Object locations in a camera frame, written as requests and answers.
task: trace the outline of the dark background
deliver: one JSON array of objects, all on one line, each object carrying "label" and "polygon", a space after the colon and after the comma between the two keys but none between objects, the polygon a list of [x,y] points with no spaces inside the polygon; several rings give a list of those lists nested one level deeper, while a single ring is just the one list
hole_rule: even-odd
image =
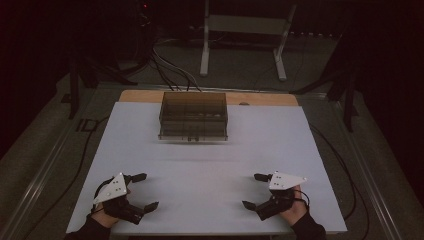
[{"label": "dark background", "polygon": [[[68,53],[72,43],[82,44],[93,52],[97,49],[97,54],[106,54],[112,60],[125,58],[126,49],[119,46],[133,47],[134,43],[125,37],[134,33],[134,13],[128,11],[133,1],[119,1],[118,7],[109,5],[111,2],[7,0],[0,3],[0,157],[54,96],[55,83],[69,72]],[[161,34],[182,39],[202,36],[202,31],[193,29],[203,24],[203,1],[146,2],[151,19],[162,29]],[[285,14],[276,11],[279,7],[268,7],[268,4],[284,3],[266,2],[267,5],[254,0],[245,0],[243,4],[236,0],[212,0],[211,11],[268,17]],[[104,18],[105,12],[110,18]],[[423,12],[419,0],[303,0],[299,1],[291,28],[294,35],[314,33],[340,38],[324,74],[353,63],[358,65],[356,89],[363,93],[421,203],[424,202],[421,185]],[[111,37],[113,29],[122,31],[120,39],[103,41],[101,46],[94,47],[98,36]]]}]

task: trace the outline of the white metal stand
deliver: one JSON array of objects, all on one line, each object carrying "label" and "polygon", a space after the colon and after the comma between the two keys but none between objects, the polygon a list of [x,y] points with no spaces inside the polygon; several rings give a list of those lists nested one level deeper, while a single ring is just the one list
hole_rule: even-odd
[{"label": "white metal stand", "polygon": [[296,4],[293,4],[287,19],[210,15],[209,0],[205,0],[205,27],[200,75],[203,77],[208,75],[209,31],[259,33],[281,36],[280,45],[274,49],[273,55],[278,78],[280,81],[287,80],[281,53],[283,52],[295,11]]}]

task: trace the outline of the table surface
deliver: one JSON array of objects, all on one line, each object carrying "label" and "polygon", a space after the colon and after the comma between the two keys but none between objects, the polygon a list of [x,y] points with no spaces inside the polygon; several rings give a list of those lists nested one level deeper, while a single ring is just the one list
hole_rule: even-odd
[{"label": "table surface", "polygon": [[[163,92],[124,91],[112,111],[67,232],[78,230],[84,223],[98,185],[119,172],[147,173],[145,181],[128,186],[132,190],[128,199],[139,207],[159,201],[159,207],[145,215],[139,225],[120,221],[112,229],[114,234],[291,232],[280,217],[261,221],[242,204],[243,200],[257,204],[267,201],[271,196],[268,185],[255,181],[253,175],[275,171],[307,177],[302,190],[311,199],[311,215],[329,233],[346,231],[306,117],[296,106],[295,97],[241,93],[238,98],[238,94],[227,94],[228,141],[188,143],[158,140]],[[237,106],[240,101],[250,106]],[[255,106],[267,102],[273,106]]]}]

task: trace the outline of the wooden edge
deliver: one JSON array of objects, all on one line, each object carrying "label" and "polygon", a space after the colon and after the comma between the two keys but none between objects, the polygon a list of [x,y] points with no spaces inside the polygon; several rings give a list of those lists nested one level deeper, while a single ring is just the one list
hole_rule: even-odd
[{"label": "wooden edge", "polygon": [[[124,90],[119,102],[161,103],[163,93],[156,90]],[[291,94],[227,92],[226,96],[228,105],[299,106],[296,97]]]}]

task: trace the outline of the transparent plastic box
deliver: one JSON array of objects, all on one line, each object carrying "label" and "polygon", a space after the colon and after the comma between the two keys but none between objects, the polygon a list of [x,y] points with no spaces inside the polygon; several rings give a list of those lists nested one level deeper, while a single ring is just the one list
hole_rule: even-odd
[{"label": "transparent plastic box", "polygon": [[159,121],[160,140],[226,141],[225,93],[165,92]]}]

